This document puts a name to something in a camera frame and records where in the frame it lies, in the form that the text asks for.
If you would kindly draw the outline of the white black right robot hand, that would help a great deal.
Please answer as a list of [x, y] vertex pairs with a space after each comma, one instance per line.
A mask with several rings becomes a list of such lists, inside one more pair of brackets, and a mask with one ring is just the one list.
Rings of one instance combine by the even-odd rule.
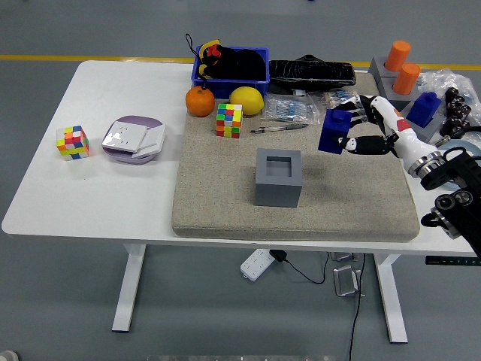
[[443, 164], [441, 152], [434, 145], [421, 141], [408, 121], [382, 96], [353, 96], [334, 109], [350, 112], [355, 118], [352, 127], [369, 122], [378, 125], [382, 132], [381, 135], [336, 138], [334, 141], [348, 152], [357, 155], [392, 153], [414, 177], [419, 177], [429, 167]]

